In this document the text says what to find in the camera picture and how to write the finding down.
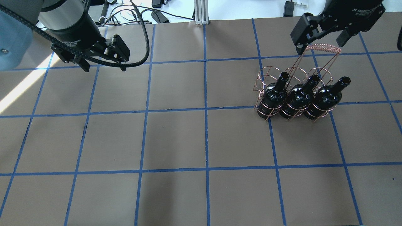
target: cable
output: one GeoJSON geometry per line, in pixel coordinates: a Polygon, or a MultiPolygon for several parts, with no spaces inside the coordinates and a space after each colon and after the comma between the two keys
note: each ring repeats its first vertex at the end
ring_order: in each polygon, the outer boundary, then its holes
{"type": "Polygon", "coordinates": [[[60,46],[61,48],[75,54],[78,55],[86,60],[89,60],[91,62],[97,63],[97,64],[101,64],[101,65],[105,65],[105,66],[109,66],[109,67],[115,67],[115,68],[132,68],[132,67],[136,67],[139,66],[143,63],[145,63],[145,61],[148,59],[149,53],[150,53],[150,43],[149,43],[149,39],[148,39],[148,34],[147,34],[147,30],[145,28],[145,24],[144,24],[144,20],[142,19],[142,16],[137,8],[137,6],[130,0],[130,2],[132,3],[135,12],[137,13],[137,16],[139,18],[139,20],[141,21],[141,27],[142,30],[144,32],[144,36],[145,36],[145,44],[146,44],[146,53],[145,56],[142,60],[136,62],[136,63],[130,63],[130,64],[117,64],[117,63],[110,63],[107,61],[103,61],[103,60],[99,60],[93,57],[90,57],[88,55],[83,54],[82,52],[75,50],[69,46],[67,46],[66,44],[60,42],[59,40],[57,40],[55,37],[47,34],[46,32],[44,32],[43,30],[39,29],[37,26],[35,26],[34,24],[32,24],[31,22],[29,22],[27,19],[21,17],[20,15],[16,14],[14,11],[10,10],[9,8],[3,6],[0,4],[0,10],[3,11],[4,13],[6,13],[7,15],[13,17],[14,19],[18,20],[19,22],[21,22],[22,24],[24,24],[25,26],[29,27],[31,30],[33,30],[34,32],[40,34],[42,37],[44,37],[45,39],[51,41],[52,43],[60,46]]]}
{"type": "Polygon", "coordinates": [[[184,17],[184,16],[177,16],[177,15],[173,15],[173,14],[171,14],[171,13],[168,13],[168,12],[165,12],[165,11],[162,11],[162,10],[159,10],[159,9],[155,9],[155,8],[149,8],[149,7],[145,7],[145,6],[137,6],[137,7],[140,7],[140,8],[146,8],[146,9],[150,9],[150,10],[152,10],[152,11],[159,11],[159,12],[164,12],[164,13],[166,13],[166,14],[168,14],[168,15],[171,15],[171,16],[175,16],[175,17],[179,17],[179,18],[183,18],[183,19],[187,19],[187,20],[191,20],[191,21],[193,21],[194,19],[193,18],[189,18],[189,17],[184,17]]]}
{"type": "MultiPolygon", "coordinates": [[[[127,23],[113,23],[113,24],[101,24],[101,25],[97,25],[97,27],[107,27],[107,26],[123,26],[123,25],[127,25],[127,24],[132,24],[132,23],[140,23],[139,21],[130,21],[127,23]]],[[[152,24],[151,21],[144,21],[145,24],[152,24]]]]}
{"type": "MultiPolygon", "coordinates": [[[[112,15],[112,13],[113,13],[113,11],[115,10],[115,9],[117,9],[117,8],[119,8],[119,7],[123,7],[123,6],[131,6],[131,5],[120,5],[120,6],[116,6],[115,8],[113,8],[112,9],[112,11],[110,12],[110,15],[112,15]]],[[[145,7],[145,6],[137,6],[137,7],[140,7],[140,8],[145,8],[146,10],[144,10],[144,11],[142,11],[141,12],[141,14],[143,13],[143,12],[145,12],[145,11],[159,11],[159,12],[164,12],[164,13],[166,13],[166,14],[168,14],[168,15],[171,15],[171,16],[174,16],[174,17],[179,17],[179,18],[183,18],[183,19],[187,19],[187,20],[194,20],[193,18],[189,18],[189,17],[184,17],[184,16],[177,16],[177,15],[174,15],[174,14],[171,14],[171,13],[168,13],[168,12],[165,12],[165,11],[162,11],[162,10],[159,10],[159,9],[155,9],[155,8],[149,8],[149,7],[145,7]]]]}

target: white floor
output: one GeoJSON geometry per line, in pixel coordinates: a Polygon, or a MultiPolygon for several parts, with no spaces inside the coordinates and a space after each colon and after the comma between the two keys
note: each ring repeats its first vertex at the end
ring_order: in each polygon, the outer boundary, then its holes
{"type": "MultiPolygon", "coordinates": [[[[118,0],[120,3],[128,2],[128,0],[118,0]]],[[[295,2],[307,2],[307,6],[295,6],[294,16],[301,16],[305,12],[314,15],[319,14],[325,6],[325,0],[294,0],[295,2]]],[[[135,4],[140,6],[151,7],[152,0],[134,0],[135,4]]],[[[208,1],[209,19],[210,20],[236,20],[250,18],[271,18],[282,17],[285,0],[209,0],[208,1]]],[[[387,12],[402,11],[401,0],[384,0],[383,5],[387,12]]],[[[111,11],[117,5],[110,6],[111,11]]],[[[194,10],[193,0],[169,0],[160,10],[171,14],[191,17],[194,10]]],[[[144,19],[152,23],[156,23],[150,15],[151,12],[144,13],[144,19]]],[[[171,23],[186,22],[188,20],[165,15],[171,23]]]]}

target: copper wire rack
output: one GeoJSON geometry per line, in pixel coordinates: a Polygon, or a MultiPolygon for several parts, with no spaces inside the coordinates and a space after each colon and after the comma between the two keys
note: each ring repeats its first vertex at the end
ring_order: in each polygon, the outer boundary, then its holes
{"type": "MultiPolygon", "coordinates": [[[[284,72],[289,73],[289,80],[286,83],[286,90],[289,91],[296,85],[296,84],[300,84],[300,83],[304,83],[311,75],[313,74],[317,74],[318,76],[320,76],[320,82],[313,88],[313,92],[314,94],[323,86],[326,85],[331,85],[333,82],[333,76],[331,74],[331,72],[329,71],[329,69],[331,68],[331,66],[333,65],[333,63],[335,62],[335,60],[337,59],[337,57],[339,56],[339,54],[341,53],[341,49],[333,46],[333,45],[329,45],[329,44],[313,44],[313,45],[309,45],[307,46],[307,48],[305,49],[305,51],[296,59],[295,63],[293,64],[293,66],[286,68],[284,70],[284,72]],[[303,68],[299,67],[300,66],[300,62],[302,61],[304,55],[306,54],[307,51],[323,51],[323,52],[328,52],[328,53],[334,53],[333,57],[322,67],[316,67],[316,68],[312,68],[310,69],[308,72],[306,72],[306,70],[304,70],[303,68]]],[[[294,117],[300,116],[304,111],[306,111],[306,108],[303,109],[297,109],[294,108],[293,106],[291,106],[288,103],[282,103],[281,105],[279,105],[276,108],[271,108],[269,106],[266,106],[264,104],[264,102],[261,102],[263,97],[264,97],[264,90],[265,88],[268,86],[268,84],[275,82],[277,80],[276,76],[278,76],[282,71],[274,66],[265,66],[263,68],[260,69],[260,71],[257,74],[257,80],[254,84],[254,88],[253,90],[258,92],[258,98],[257,98],[257,102],[254,106],[254,110],[258,111],[259,114],[265,115],[267,116],[266,120],[274,115],[276,115],[277,113],[279,113],[279,111],[282,111],[284,114],[290,116],[290,118],[288,119],[289,121],[292,120],[294,117]],[[258,105],[263,105],[264,107],[266,107],[268,110],[270,110],[269,114],[266,114],[264,112],[262,112],[260,109],[257,108],[258,105]],[[285,111],[283,111],[281,109],[281,107],[283,106],[283,104],[287,104],[290,108],[297,110],[297,112],[294,115],[289,115],[287,114],[285,111]]],[[[323,111],[324,114],[319,116],[319,117],[315,117],[313,116],[315,119],[313,119],[312,121],[315,122],[316,120],[318,120],[319,118],[325,117],[331,110],[333,110],[335,108],[332,107],[331,109],[328,110],[322,110],[319,107],[317,107],[315,104],[311,104],[312,107],[323,111]]]]}

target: black cable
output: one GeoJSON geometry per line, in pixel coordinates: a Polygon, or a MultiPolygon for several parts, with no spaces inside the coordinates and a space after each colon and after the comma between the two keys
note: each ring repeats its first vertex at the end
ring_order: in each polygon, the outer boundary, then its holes
{"type": "MultiPolygon", "coordinates": [[[[107,26],[121,26],[121,25],[127,25],[127,24],[132,24],[132,23],[140,23],[140,21],[130,21],[127,23],[113,23],[113,24],[101,24],[101,25],[97,25],[97,27],[107,27],[107,26]]],[[[152,24],[151,21],[144,21],[145,24],[152,24]]]]}
{"type": "Polygon", "coordinates": [[[109,20],[112,20],[113,21],[113,17],[114,18],[116,18],[115,16],[117,15],[117,14],[119,14],[119,13],[121,13],[122,11],[131,11],[130,9],[127,9],[127,8],[125,8],[125,9],[122,9],[122,10],[119,10],[119,11],[117,11],[116,13],[114,13],[113,15],[111,15],[111,16],[109,16],[109,18],[107,19],[107,20],[105,20],[103,23],[107,23],[109,20]]]}
{"type": "MultiPolygon", "coordinates": [[[[120,5],[120,6],[117,6],[117,7],[115,7],[115,8],[112,9],[112,11],[110,12],[110,15],[112,15],[112,13],[113,13],[113,11],[114,11],[115,9],[117,9],[118,7],[123,7],[123,6],[130,6],[130,5],[120,5]]],[[[165,11],[162,11],[162,10],[159,10],[159,9],[155,9],[155,8],[149,8],[149,7],[145,7],[145,6],[137,6],[137,7],[145,8],[145,9],[146,9],[146,10],[142,11],[142,13],[145,12],[145,11],[158,11],[158,12],[164,12],[164,13],[166,13],[166,14],[168,14],[168,15],[171,15],[171,16],[174,16],[174,17],[179,17],[179,18],[183,18],[183,19],[187,19],[187,20],[192,20],[192,21],[194,20],[193,18],[188,18],[188,17],[184,17],[184,16],[177,16],[177,15],[174,15],[174,14],[171,14],[171,13],[168,13],[168,12],[165,12],[165,11]]]]}
{"type": "Polygon", "coordinates": [[[145,36],[145,44],[146,44],[146,53],[145,56],[142,60],[136,62],[136,63],[130,63],[130,64],[117,64],[117,63],[110,63],[107,61],[102,61],[93,57],[90,57],[88,55],[83,54],[82,52],[75,50],[69,46],[67,46],[66,44],[60,42],[59,40],[57,40],[55,37],[47,34],[46,32],[44,32],[43,30],[39,29],[37,26],[35,26],[34,24],[32,24],[31,22],[29,22],[28,20],[26,20],[25,18],[21,17],[20,15],[16,14],[14,11],[10,10],[9,8],[3,6],[0,4],[0,10],[3,11],[4,13],[6,13],[7,15],[13,17],[14,19],[18,20],[19,22],[21,22],[22,24],[24,24],[25,26],[29,27],[31,30],[33,30],[34,32],[40,34],[42,37],[44,37],[45,39],[51,41],[52,43],[60,46],[61,48],[71,52],[72,54],[78,55],[86,60],[89,60],[91,62],[97,63],[97,64],[101,64],[101,65],[105,65],[105,66],[109,66],[109,67],[115,67],[115,68],[132,68],[132,67],[136,67],[139,66],[143,63],[145,63],[145,61],[148,59],[149,53],[150,53],[150,43],[149,43],[149,39],[148,39],[148,34],[147,34],[147,30],[145,28],[145,24],[144,24],[144,20],[142,19],[142,16],[137,8],[137,6],[130,0],[130,2],[132,3],[135,12],[138,15],[139,20],[141,21],[141,27],[142,30],[144,32],[144,36],[145,36]]]}
{"type": "Polygon", "coordinates": [[[171,14],[171,13],[168,13],[168,12],[165,12],[165,11],[162,11],[162,10],[159,10],[159,9],[155,9],[155,8],[149,8],[149,7],[145,7],[145,6],[137,6],[137,7],[140,7],[140,8],[146,8],[146,9],[150,9],[150,10],[152,10],[152,11],[159,11],[159,12],[164,12],[164,13],[166,13],[166,14],[168,14],[168,15],[171,15],[171,16],[175,16],[175,17],[179,17],[179,18],[183,18],[183,19],[187,19],[187,20],[194,20],[193,18],[188,18],[188,17],[184,17],[184,16],[177,16],[177,15],[173,15],[173,14],[171,14]]]}
{"type": "Polygon", "coordinates": [[[398,47],[398,50],[402,51],[402,27],[401,27],[401,31],[399,32],[398,42],[396,45],[398,47]]]}

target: grid square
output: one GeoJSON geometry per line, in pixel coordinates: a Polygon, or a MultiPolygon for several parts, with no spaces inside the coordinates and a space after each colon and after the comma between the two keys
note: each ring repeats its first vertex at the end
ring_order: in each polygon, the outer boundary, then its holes
{"type": "Polygon", "coordinates": [[[85,116],[32,120],[17,172],[74,171],[85,116]]]}
{"type": "Polygon", "coordinates": [[[29,118],[0,119],[0,173],[14,171],[29,120],[29,118]]]}
{"type": "Polygon", "coordinates": [[[194,23],[157,24],[152,61],[204,59],[203,26],[194,23]]]}
{"type": "Polygon", "coordinates": [[[63,225],[73,175],[16,176],[0,225],[63,225]]]}
{"type": "Polygon", "coordinates": [[[86,113],[95,72],[85,72],[81,68],[49,70],[35,113],[86,113]]]}
{"type": "Polygon", "coordinates": [[[208,107],[254,105],[258,71],[258,60],[207,62],[208,107]]]}
{"type": "Polygon", "coordinates": [[[203,63],[152,65],[149,109],[204,107],[203,63]]]}
{"type": "Polygon", "coordinates": [[[92,115],[80,171],[139,169],[143,129],[143,113],[92,115]]]}
{"type": "Polygon", "coordinates": [[[134,225],[138,174],[78,175],[67,225],[134,225]]]}
{"type": "Polygon", "coordinates": [[[288,226],[358,225],[343,167],[280,169],[288,226]]]}
{"type": "Polygon", "coordinates": [[[274,169],[210,171],[211,225],[282,225],[274,169]]]}
{"type": "Polygon", "coordinates": [[[402,222],[402,166],[352,166],[348,169],[363,223],[399,225],[402,222]]]}
{"type": "Polygon", "coordinates": [[[16,68],[47,68],[52,53],[50,46],[50,41],[33,32],[32,43],[16,68]]]}
{"type": "Polygon", "coordinates": [[[209,167],[272,166],[268,124],[253,109],[208,111],[209,167]]]}
{"type": "Polygon", "coordinates": [[[252,21],[211,21],[205,27],[207,59],[258,57],[252,21]]]}
{"type": "Polygon", "coordinates": [[[271,122],[279,165],[342,163],[329,115],[315,123],[304,115],[291,121],[277,115],[271,122]]]}
{"type": "Polygon", "coordinates": [[[100,67],[91,111],[145,110],[149,66],[127,68],[100,67]]]}
{"type": "Polygon", "coordinates": [[[387,92],[388,98],[392,101],[402,100],[402,80],[400,72],[402,70],[402,52],[388,54],[370,55],[375,69],[387,92]]]}
{"type": "MultiPolygon", "coordinates": [[[[331,57],[317,57],[318,66],[331,57]]],[[[351,84],[342,91],[341,102],[386,101],[367,55],[340,55],[329,69],[333,84],[342,76],[351,78],[351,84]]]]}
{"type": "Polygon", "coordinates": [[[402,161],[402,136],[389,104],[340,105],[333,116],[346,162],[402,161]]]}
{"type": "Polygon", "coordinates": [[[255,19],[261,56],[297,55],[290,33],[299,18],[290,16],[255,19]]]}
{"type": "Polygon", "coordinates": [[[205,167],[204,111],[148,113],[144,169],[205,167]]]}
{"type": "Polygon", "coordinates": [[[9,176],[0,177],[0,200],[4,199],[4,195],[6,194],[8,183],[10,182],[10,178],[11,177],[9,177],[9,176]]]}
{"type": "Polygon", "coordinates": [[[401,21],[401,12],[386,12],[368,32],[361,33],[369,52],[398,51],[396,40],[401,21]]]}
{"type": "Polygon", "coordinates": [[[45,73],[46,70],[0,72],[0,115],[31,115],[45,73]]]}
{"type": "Polygon", "coordinates": [[[142,175],[138,226],[207,224],[205,171],[142,175]]]}

